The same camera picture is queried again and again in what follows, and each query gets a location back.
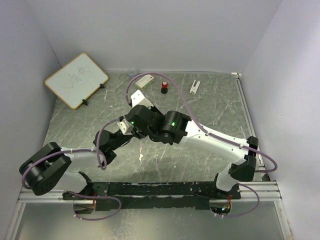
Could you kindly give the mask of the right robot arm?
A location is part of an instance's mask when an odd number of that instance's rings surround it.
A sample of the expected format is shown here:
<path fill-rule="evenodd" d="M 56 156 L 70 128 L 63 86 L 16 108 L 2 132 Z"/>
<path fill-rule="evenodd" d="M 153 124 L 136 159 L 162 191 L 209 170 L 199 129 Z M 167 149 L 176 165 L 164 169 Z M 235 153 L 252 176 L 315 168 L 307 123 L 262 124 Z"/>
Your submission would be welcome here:
<path fill-rule="evenodd" d="M 215 186 L 228 192 L 238 182 L 251 182 L 256 171 L 256 150 L 259 140 L 236 138 L 196 123 L 178 111 L 162 114 L 156 107 L 134 106 L 118 123 L 124 135 L 149 137 L 153 142 L 182 144 L 208 150 L 229 160 L 228 166 L 217 174 Z"/>

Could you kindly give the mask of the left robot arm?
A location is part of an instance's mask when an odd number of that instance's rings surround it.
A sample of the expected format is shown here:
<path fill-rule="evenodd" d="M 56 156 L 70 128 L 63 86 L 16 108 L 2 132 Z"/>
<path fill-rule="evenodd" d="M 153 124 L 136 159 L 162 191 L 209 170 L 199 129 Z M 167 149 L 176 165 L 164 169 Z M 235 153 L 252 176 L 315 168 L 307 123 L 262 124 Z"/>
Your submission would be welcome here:
<path fill-rule="evenodd" d="M 81 193 L 92 181 L 76 169 L 108 166 L 117 156 L 115 150 L 137 136 L 134 132 L 123 134 L 121 130 L 114 133 L 103 130 L 99 139 L 100 162 L 95 147 L 71 149 L 49 142 L 20 166 L 24 187 L 32 190 L 36 196 L 51 190 Z"/>

